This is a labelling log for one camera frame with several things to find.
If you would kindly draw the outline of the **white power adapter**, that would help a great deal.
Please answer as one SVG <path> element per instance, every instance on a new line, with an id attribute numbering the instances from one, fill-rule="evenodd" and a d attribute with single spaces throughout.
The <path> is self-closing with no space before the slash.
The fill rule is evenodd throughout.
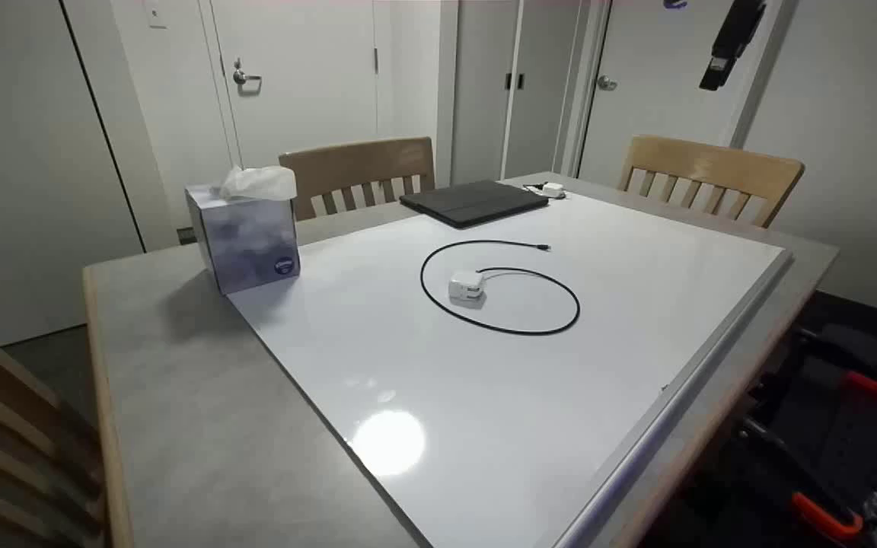
<path id="1" fill-rule="evenodd" d="M 447 299 L 464 306 L 478 306 L 483 300 L 483 276 L 478 271 L 454 271 Z"/>

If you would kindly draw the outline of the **black laptop sleeve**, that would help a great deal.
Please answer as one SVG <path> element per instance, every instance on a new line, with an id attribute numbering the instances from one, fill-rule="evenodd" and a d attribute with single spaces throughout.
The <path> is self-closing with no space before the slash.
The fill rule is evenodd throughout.
<path id="1" fill-rule="evenodd" d="M 473 229 L 482 223 L 539 211 L 546 207 L 546 197 L 528 190 L 486 181 L 486 183 L 465 183 L 465 186 L 403 196 L 403 203 L 446 224 Z"/>

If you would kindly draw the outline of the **white whiteboard on table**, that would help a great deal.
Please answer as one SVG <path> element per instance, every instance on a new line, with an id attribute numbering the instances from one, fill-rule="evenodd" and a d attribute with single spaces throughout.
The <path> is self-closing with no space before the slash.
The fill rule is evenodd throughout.
<path id="1" fill-rule="evenodd" d="M 565 196 L 307 244 L 230 299 L 432 548 L 573 531 L 647 426 L 790 265 L 776 244 Z M 454 271 L 483 300 L 447 299 Z"/>

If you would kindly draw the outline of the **dark wooden chair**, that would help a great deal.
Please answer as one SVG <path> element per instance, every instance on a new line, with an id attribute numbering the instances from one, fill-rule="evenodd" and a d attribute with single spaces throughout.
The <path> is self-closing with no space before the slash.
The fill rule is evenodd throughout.
<path id="1" fill-rule="evenodd" d="M 282 153 L 281 164 L 294 174 L 297 220 L 373 207 L 436 186 L 430 136 Z"/>

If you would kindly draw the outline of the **purple tissue box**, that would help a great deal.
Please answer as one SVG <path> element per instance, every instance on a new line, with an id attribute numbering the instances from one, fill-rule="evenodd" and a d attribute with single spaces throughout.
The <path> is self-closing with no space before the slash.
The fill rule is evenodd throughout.
<path id="1" fill-rule="evenodd" d="M 291 201 L 294 174 L 281 164 L 230 167 L 222 183 L 186 190 L 195 239 L 222 292 L 300 271 Z"/>

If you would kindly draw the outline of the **light wooden chair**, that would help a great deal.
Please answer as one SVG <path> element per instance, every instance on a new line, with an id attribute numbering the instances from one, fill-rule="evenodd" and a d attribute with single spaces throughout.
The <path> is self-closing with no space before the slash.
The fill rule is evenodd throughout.
<path id="1" fill-rule="evenodd" d="M 661 190 L 661 201 L 671 203 L 676 186 L 686 183 L 681 207 L 693 207 L 697 196 L 709 191 L 703 203 L 709 216 L 721 216 L 721 203 L 732 203 L 727 216 L 742 220 L 747 207 L 757 203 L 752 224 L 766 229 L 802 178 L 799 157 L 676 136 L 632 136 L 614 190 L 627 191 L 638 183 L 643 197 Z"/>

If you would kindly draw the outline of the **orange handled clamp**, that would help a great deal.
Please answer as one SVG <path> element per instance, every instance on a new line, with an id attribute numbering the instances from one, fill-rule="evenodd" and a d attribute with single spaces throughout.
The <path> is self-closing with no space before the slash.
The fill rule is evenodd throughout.
<path id="1" fill-rule="evenodd" d="M 791 490 L 786 505 L 822 539 L 852 544 L 865 534 L 865 519 L 852 510 L 776 432 L 747 417 L 740 435 L 754 455 L 776 465 Z"/>

